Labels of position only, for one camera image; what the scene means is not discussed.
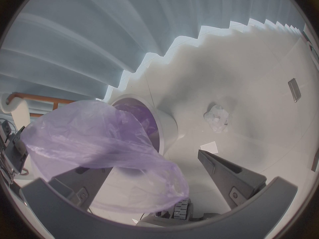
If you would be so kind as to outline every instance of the floor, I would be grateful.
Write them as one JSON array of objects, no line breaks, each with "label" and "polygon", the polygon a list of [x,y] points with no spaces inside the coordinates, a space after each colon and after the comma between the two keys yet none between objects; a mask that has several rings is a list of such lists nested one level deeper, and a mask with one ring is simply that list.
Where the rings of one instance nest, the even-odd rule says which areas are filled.
[{"label": "floor", "polygon": [[[148,56],[104,101],[136,94],[175,118],[179,139],[165,157],[184,173],[195,217],[230,210],[197,159],[198,149],[213,141],[220,157],[265,175],[267,183],[281,176],[297,185],[271,238],[296,212],[317,175],[310,169],[319,147],[319,73],[300,31],[270,22],[232,22],[230,29],[202,27],[198,40],[177,38],[163,58]],[[297,103],[288,86],[292,78],[301,90]],[[203,118],[214,104],[230,114],[220,134]],[[92,211],[131,225],[141,215]]]}]

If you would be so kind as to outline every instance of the white cylinder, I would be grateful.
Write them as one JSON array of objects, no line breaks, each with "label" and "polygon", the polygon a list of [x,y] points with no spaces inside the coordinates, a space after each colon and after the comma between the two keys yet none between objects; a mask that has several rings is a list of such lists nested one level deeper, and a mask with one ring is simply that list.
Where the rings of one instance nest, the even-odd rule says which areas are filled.
[{"label": "white cylinder", "polygon": [[150,105],[145,99],[134,94],[125,94],[119,96],[113,102],[112,106],[116,104],[140,105],[140,103],[142,103],[145,107],[149,109],[149,111],[155,119],[158,128],[159,154],[164,155],[178,138],[178,129],[176,121],[170,115],[156,109],[154,106]]}]

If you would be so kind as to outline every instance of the wooden frame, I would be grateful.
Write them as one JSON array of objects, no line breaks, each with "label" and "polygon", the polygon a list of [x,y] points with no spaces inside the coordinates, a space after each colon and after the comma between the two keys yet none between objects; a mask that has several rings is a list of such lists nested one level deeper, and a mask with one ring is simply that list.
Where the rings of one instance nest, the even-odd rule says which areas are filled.
[{"label": "wooden frame", "polygon": [[[68,99],[50,98],[50,97],[14,92],[8,96],[8,98],[6,100],[6,104],[8,105],[14,98],[22,98],[22,99],[28,99],[28,100],[50,102],[50,103],[53,103],[53,110],[58,108],[58,104],[69,104],[69,103],[75,102],[74,100],[68,100]],[[30,113],[30,117],[40,117],[42,115],[43,114]]]}]

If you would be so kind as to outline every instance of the translucent purple bag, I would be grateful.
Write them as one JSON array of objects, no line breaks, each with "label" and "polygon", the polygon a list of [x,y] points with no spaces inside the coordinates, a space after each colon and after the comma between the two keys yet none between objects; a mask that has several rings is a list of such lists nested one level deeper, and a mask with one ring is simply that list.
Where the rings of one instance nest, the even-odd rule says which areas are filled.
[{"label": "translucent purple bag", "polygon": [[100,101],[53,110],[29,124],[21,139],[45,180],[78,166],[113,167],[92,203],[95,207],[156,212],[189,195],[181,170],[158,154],[141,123]]}]

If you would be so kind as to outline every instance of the white plastic bag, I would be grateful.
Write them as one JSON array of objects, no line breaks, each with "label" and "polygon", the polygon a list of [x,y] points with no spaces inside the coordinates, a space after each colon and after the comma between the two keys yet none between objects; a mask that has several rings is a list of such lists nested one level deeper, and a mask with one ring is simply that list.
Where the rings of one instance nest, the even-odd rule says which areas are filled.
[{"label": "white plastic bag", "polygon": [[215,133],[221,133],[227,126],[229,113],[222,106],[214,105],[213,108],[204,114],[204,119]]}]

